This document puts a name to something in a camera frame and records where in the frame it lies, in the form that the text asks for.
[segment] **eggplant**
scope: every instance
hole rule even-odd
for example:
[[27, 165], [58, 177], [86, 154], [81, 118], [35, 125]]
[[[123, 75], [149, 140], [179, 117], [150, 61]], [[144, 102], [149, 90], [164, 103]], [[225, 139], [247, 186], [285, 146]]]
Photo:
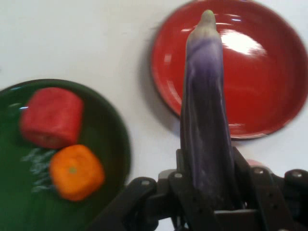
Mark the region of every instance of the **eggplant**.
[[216, 20], [206, 10], [186, 44], [180, 116], [181, 149], [194, 187], [215, 210], [242, 207], [223, 91], [223, 50]]

